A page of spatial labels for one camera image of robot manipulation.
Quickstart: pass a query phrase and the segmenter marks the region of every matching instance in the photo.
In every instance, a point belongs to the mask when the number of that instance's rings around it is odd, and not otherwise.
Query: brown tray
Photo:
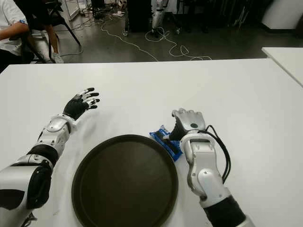
[[[86,155],[71,195],[84,227],[158,227],[177,193],[178,176],[167,151],[147,137],[123,135]]]

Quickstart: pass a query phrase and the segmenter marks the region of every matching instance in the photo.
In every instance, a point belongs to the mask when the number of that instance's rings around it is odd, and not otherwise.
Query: blue packet
[[[170,135],[170,132],[162,125],[158,131],[150,132],[153,137],[161,146],[163,146],[172,157],[174,161],[181,156],[180,141],[178,140],[164,140],[163,136]]]

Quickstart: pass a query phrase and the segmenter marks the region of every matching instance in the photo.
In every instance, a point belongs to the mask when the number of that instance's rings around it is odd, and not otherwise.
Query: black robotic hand
[[[75,95],[65,106],[63,114],[77,120],[86,110],[96,109],[96,103],[100,101],[97,98],[91,98],[98,96],[99,93],[90,93],[95,90],[93,87],[85,89]]]
[[[176,124],[169,135],[170,140],[180,140],[192,130],[205,130],[205,121],[201,112],[186,111],[180,108],[179,110],[173,110],[171,115],[176,118]]]

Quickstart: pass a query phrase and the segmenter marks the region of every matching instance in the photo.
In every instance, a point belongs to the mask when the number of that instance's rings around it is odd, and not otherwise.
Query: concrete floor
[[[71,28],[79,23],[86,22],[89,17],[78,15],[70,22]],[[140,46],[159,61],[186,61],[190,59],[185,56],[170,56],[168,52],[173,44],[165,40],[158,43],[148,42],[145,40],[144,33],[130,33],[128,37],[122,36],[124,22],[122,19],[109,21],[110,25],[106,26],[105,29],[108,29],[112,34],[121,36],[127,42]],[[125,44],[118,38],[101,31],[100,25],[96,23],[87,23],[86,25],[88,27],[84,27],[83,30],[74,31],[82,44],[83,53],[63,57],[65,63],[155,61],[136,47]],[[190,51],[189,55],[207,55],[213,60],[265,58],[266,55],[261,51],[264,46],[303,47],[303,39],[297,39],[290,33],[270,34],[257,25],[244,25],[240,30],[234,27],[210,28],[208,34],[202,33],[198,25],[193,25],[191,33],[182,31],[179,35],[173,33],[174,26],[169,21],[165,22],[164,27],[172,31],[169,39],[178,43],[178,45],[186,46]],[[70,33],[60,31],[65,30],[65,27],[57,26],[55,30],[58,31],[57,34],[60,38],[61,54],[80,51]],[[47,58],[46,40],[38,41],[38,45],[45,58]],[[176,55],[180,54],[179,47],[172,52]]]

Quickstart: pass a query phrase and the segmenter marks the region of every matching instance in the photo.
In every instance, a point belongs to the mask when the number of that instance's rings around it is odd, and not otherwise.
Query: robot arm
[[[26,227],[33,209],[48,200],[53,168],[66,141],[75,131],[75,120],[86,110],[95,109],[99,93],[88,88],[66,105],[63,114],[53,117],[40,133],[37,143],[14,164],[0,171],[0,227]]]
[[[200,205],[213,227],[254,227],[223,185],[216,164],[215,140],[207,133],[202,114],[179,109],[172,116],[176,125],[169,139],[181,140],[180,147],[189,164],[188,186],[200,197]]]
[[[152,32],[159,26],[162,26],[165,9],[169,3],[169,0],[156,0],[156,11],[152,15]]]

